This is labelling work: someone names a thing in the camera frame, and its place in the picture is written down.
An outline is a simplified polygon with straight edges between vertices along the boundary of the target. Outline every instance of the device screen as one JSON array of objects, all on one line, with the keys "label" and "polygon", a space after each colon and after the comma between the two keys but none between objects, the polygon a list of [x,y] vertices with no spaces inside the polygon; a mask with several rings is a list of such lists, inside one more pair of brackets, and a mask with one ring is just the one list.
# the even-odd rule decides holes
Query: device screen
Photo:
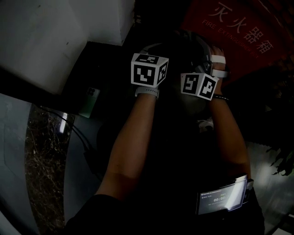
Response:
[{"label": "device screen", "polygon": [[215,191],[200,193],[198,215],[241,207],[246,180]]}]

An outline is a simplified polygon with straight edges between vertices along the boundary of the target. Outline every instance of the wrist strap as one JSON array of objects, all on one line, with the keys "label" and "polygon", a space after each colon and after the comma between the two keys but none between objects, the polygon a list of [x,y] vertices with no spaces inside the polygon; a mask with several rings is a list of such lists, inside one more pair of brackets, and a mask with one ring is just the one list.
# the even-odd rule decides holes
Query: wrist strap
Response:
[{"label": "wrist strap", "polygon": [[136,90],[135,97],[138,96],[138,94],[151,94],[158,99],[159,97],[159,90],[157,88],[147,87],[147,86],[139,86]]},{"label": "wrist strap", "polygon": [[227,71],[221,71],[221,70],[213,69],[211,76],[213,76],[213,77],[219,77],[219,78],[226,78],[228,76],[228,74],[229,73]]},{"label": "wrist strap", "polygon": [[223,95],[213,94],[212,98],[223,99],[223,100],[226,100],[226,101],[230,101],[228,98],[224,97]]},{"label": "wrist strap", "polygon": [[211,62],[216,62],[216,63],[222,63],[225,64],[226,63],[226,58],[224,56],[216,56],[216,55],[212,55],[211,56]]}]

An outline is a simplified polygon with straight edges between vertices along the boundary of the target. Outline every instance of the hand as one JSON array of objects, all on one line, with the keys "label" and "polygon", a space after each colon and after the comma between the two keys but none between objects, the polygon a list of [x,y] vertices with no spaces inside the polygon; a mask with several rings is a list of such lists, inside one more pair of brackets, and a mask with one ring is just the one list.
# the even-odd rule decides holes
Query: hand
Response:
[{"label": "hand", "polygon": [[[223,51],[220,50],[216,46],[212,46],[212,48],[210,49],[210,52],[211,52],[212,55],[224,56]],[[212,63],[212,68],[213,69],[216,69],[216,70],[224,71],[225,68],[226,68],[226,65],[223,64],[223,63]],[[221,83],[222,83],[222,78],[219,78],[219,81],[217,82],[217,85],[216,85],[216,88],[215,88],[215,94],[222,95],[222,92],[221,92]]]}]

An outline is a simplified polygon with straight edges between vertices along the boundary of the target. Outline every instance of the white panel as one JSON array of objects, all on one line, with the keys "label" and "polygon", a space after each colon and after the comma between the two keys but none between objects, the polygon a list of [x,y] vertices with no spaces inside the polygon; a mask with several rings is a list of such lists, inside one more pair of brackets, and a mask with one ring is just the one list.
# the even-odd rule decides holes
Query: white panel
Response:
[{"label": "white panel", "polygon": [[69,0],[88,40],[122,45],[133,23],[134,0]]},{"label": "white panel", "polygon": [[67,1],[0,2],[0,65],[60,94],[86,44]]}]

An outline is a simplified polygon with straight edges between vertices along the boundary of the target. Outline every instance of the dark marble surface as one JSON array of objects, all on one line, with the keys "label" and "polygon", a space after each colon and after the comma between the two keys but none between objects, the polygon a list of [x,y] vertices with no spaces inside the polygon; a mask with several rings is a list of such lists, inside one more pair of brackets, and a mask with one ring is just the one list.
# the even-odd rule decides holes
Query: dark marble surface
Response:
[{"label": "dark marble surface", "polygon": [[[74,122],[74,115],[67,120]],[[59,234],[64,227],[63,185],[71,128],[62,119],[34,104],[25,141],[25,173],[31,208],[39,232]]]}]

